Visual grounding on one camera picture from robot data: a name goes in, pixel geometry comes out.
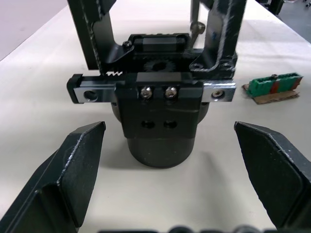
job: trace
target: white tabletop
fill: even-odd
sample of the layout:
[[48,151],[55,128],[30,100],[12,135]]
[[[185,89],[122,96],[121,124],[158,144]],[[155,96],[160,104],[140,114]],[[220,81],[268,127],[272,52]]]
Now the white tabletop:
[[[119,43],[130,33],[188,32],[190,1],[118,0],[111,17]],[[201,18],[207,18],[205,10]],[[104,120],[100,167],[80,233],[164,232],[179,224],[196,231],[273,227],[248,179],[233,125],[239,120],[279,131],[311,158],[311,45],[249,0],[237,53],[233,102],[210,105],[185,162],[150,169],[131,156],[109,103],[71,102],[68,79],[98,72],[87,71],[69,9],[63,9],[0,62],[0,217],[68,133]],[[253,78],[288,72],[305,76],[297,99],[256,105],[240,88]]]

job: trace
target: gray floor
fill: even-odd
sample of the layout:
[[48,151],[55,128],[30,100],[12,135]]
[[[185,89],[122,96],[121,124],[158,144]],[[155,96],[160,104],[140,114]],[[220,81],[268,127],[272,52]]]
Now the gray floor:
[[311,7],[307,8],[306,4],[310,1],[286,2],[279,14],[284,23],[309,42],[311,42]]
[[66,0],[0,0],[0,60],[66,4]]

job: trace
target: green connector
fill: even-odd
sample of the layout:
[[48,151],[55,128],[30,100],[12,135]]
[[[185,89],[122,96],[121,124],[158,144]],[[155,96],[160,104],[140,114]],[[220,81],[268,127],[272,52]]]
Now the green connector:
[[251,97],[264,96],[294,90],[300,84],[302,76],[297,73],[271,75],[270,77],[253,79],[249,82],[247,93]]

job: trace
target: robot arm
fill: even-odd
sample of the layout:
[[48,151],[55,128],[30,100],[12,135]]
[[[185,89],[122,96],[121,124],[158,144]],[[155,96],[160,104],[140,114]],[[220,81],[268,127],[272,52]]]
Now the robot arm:
[[201,1],[210,8],[202,49],[193,48],[205,30],[197,21],[198,0],[192,1],[191,36],[132,34],[122,45],[114,41],[109,16],[115,0],[68,2],[88,68],[100,71],[97,77],[76,74],[68,81],[72,101],[112,103],[132,155],[145,165],[168,168],[183,162],[209,103],[232,101],[246,0]]

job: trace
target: screw hole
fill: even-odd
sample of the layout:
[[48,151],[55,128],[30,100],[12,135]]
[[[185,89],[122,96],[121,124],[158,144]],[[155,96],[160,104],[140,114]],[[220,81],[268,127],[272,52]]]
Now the screw hole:
[[222,98],[224,98],[224,96],[225,92],[222,90],[217,90],[212,93],[212,98],[215,99],[216,101],[221,100]]
[[152,129],[155,126],[155,123],[150,120],[144,120],[141,122],[141,126],[147,129]]
[[94,91],[86,91],[84,92],[83,96],[87,101],[91,102],[96,101],[98,98],[97,94]]
[[177,122],[176,121],[173,121],[173,120],[166,120],[164,122],[164,127],[165,128],[168,128],[168,129],[173,129],[173,128],[176,128],[177,126]]

